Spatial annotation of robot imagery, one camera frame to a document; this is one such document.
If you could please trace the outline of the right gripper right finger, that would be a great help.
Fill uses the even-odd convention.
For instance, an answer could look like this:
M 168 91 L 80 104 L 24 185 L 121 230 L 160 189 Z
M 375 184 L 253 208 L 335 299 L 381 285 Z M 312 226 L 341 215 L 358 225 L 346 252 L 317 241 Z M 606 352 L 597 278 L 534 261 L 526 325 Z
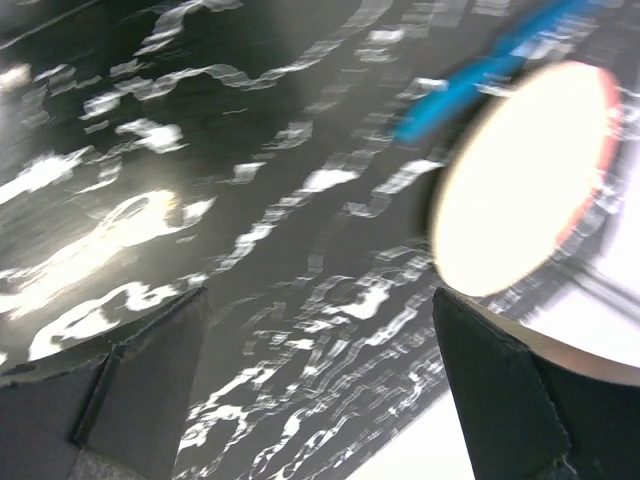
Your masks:
M 639 370 L 439 288 L 433 322 L 478 479 L 636 479 Z

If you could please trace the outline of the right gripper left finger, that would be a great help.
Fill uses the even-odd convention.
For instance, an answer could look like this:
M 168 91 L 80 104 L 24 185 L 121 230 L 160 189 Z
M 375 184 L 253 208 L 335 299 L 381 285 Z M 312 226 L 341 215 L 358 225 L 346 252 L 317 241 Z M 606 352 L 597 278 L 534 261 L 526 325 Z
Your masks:
M 2 373 L 2 478 L 171 478 L 207 329 L 198 288 Z

